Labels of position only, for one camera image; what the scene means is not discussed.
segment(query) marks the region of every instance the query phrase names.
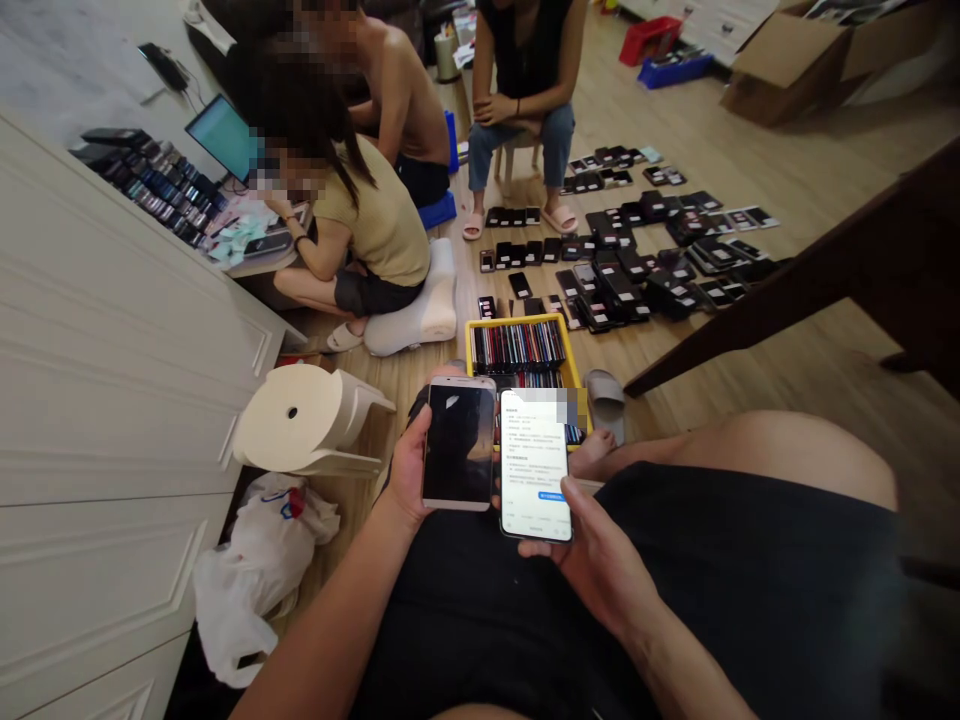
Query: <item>red plastic crate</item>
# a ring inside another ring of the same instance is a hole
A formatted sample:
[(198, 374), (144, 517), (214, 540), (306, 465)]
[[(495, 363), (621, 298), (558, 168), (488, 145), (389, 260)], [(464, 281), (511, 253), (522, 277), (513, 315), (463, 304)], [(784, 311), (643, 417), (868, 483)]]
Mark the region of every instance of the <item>red plastic crate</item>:
[(651, 56), (670, 52), (682, 29), (683, 20), (666, 15), (656, 20), (637, 23), (627, 30), (627, 36), (623, 39), (620, 62), (636, 67), (647, 57), (648, 49)]

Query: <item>white slipper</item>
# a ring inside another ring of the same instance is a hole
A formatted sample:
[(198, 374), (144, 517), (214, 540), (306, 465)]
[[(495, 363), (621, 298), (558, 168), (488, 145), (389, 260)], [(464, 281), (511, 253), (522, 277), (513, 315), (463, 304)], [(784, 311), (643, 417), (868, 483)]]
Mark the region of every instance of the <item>white slipper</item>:
[(326, 352), (346, 352), (361, 345), (363, 345), (363, 337), (354, 335), (347, 327), (347, 323), (344, 323), (330, 333), (330, 337), (327, 338)]
[(623, 386), (606, 370), (591, 370), (583, 376), (593, 426), (606, 428), (623, 445)]

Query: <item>white cabinet door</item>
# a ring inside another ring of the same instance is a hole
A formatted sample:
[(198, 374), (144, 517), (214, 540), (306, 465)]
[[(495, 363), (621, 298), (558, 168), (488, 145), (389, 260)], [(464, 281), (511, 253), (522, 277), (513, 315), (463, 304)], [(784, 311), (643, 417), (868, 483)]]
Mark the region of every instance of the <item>white cabinet door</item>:
[(231, 497), (0, 508), (0, 717), (187, 632), (190, 573), (217, 542)]
[(0, 506), (232, 491), (292, 329), (3, 108), (0, 217)]
[(24, 720), (163, 720), (187, 637), (161, 645)]

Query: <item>knee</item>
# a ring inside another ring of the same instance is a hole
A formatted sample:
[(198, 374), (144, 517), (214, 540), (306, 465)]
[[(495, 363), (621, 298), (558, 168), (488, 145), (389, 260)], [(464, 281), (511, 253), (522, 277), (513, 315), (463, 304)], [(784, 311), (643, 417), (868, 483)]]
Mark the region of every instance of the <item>knee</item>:
[(488, 150), (493, 151), (493, 131), (485, 128), (480, 123), (474, 123), (470, 126), (470, 148), (471, 151)]
[(296, 277), (296, 273), (293, 272), (291, 268), (283, 268), (283, 270), (277, 270), (273, 274), (273, 286), (283, 295), (287, 297), (294, 297), (293, 292), (293, 281)]
[[(897, 509), (890, 466), (846, 430), (804, 413), (758, 410), (723, 420), (704, 433), (698, 453), (724, 469), (789, 480)], [(697, 440), (691, 438), (687, 447)]]
[(573, 128), (576, 125), (573, 119), (573, 106), (569, 103), (550, 112), (543, 120), (541, 137), (546, 144), (549, 142), (567, 141), (573, 137)]
[(435, 367), (430, 371), (430, 374), (427, 375), (427, 384), (430, 384), (430, 381), (435, 377), (466, 377), (467, 374), (458, 367), (453, 365), (440, 365)]

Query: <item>blue plastic crate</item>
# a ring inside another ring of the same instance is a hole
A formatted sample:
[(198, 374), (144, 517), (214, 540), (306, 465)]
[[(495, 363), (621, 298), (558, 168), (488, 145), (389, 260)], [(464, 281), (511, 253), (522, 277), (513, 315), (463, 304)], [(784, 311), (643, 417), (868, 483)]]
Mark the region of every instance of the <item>blue plastic crate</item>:
[(420, 208), (417, 212), (420, 213), (420, 220), (423, 222), (423, 227), (430, 230), (440, 223), (453, 220), (457, 216), (457, 201), (453, 197), (453, 193), (447, 190), (447, 194), (443, 196), (440, 202), (427, 205), (425, 208)]
[(643, 68), (637, 75), (637, 80), (651, 90), (656, 90), (667, 85), (677, 85), (703, 77), (707, 67), (713, 62), (713, 55), (704, 55), (679, 65), (667, 65), (662, 68), (653, 67), (651, 60), (652, 58), (647, 58), (643, 61)]
[(443, 111), (447, 120), (447, 134), (450, 136), (450, 174), (460, 169), (460, 158), (457, 155), (457, 120), (449, 110)]

